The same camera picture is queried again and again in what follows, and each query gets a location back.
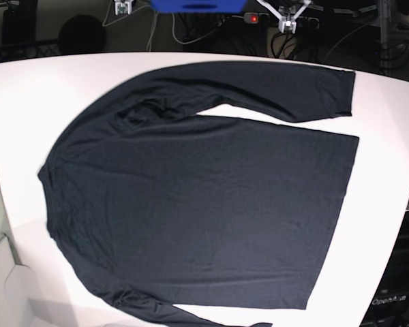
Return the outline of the blue plastic box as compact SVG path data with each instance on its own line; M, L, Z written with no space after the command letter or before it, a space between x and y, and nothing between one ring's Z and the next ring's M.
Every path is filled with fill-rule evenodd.
M171 13L239 13L247 0L151 0L158 12Z

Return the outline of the dark navy long-sleeve shirt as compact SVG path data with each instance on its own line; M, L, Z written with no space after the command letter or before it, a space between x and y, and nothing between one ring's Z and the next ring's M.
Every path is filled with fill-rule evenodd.
M215 61L124 82L60 135L39 172L47 228L82 284L166 326L182 305L305 309L359 140L355 73Z

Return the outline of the black OpenArm case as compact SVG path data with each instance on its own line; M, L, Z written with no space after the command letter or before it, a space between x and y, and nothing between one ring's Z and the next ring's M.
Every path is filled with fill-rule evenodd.
M409 211L362 326L409 326Z

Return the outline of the black round stool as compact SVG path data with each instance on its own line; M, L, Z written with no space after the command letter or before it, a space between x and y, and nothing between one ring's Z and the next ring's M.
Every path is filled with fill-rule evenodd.
M61 27L57 44L62 55L100 53L106 46L106 30L96 17L77 15Z

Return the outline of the black power strip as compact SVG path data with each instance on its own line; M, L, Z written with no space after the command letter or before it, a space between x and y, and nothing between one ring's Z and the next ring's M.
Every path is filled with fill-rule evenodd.
M282 33L295 33L298 29L318 30L320 28L320 19L309 16L299 16L294 20L293 16L282 16L279 19L272 14L264 12L245 12L238 16L238 18L241 18L249 25L277 27Z

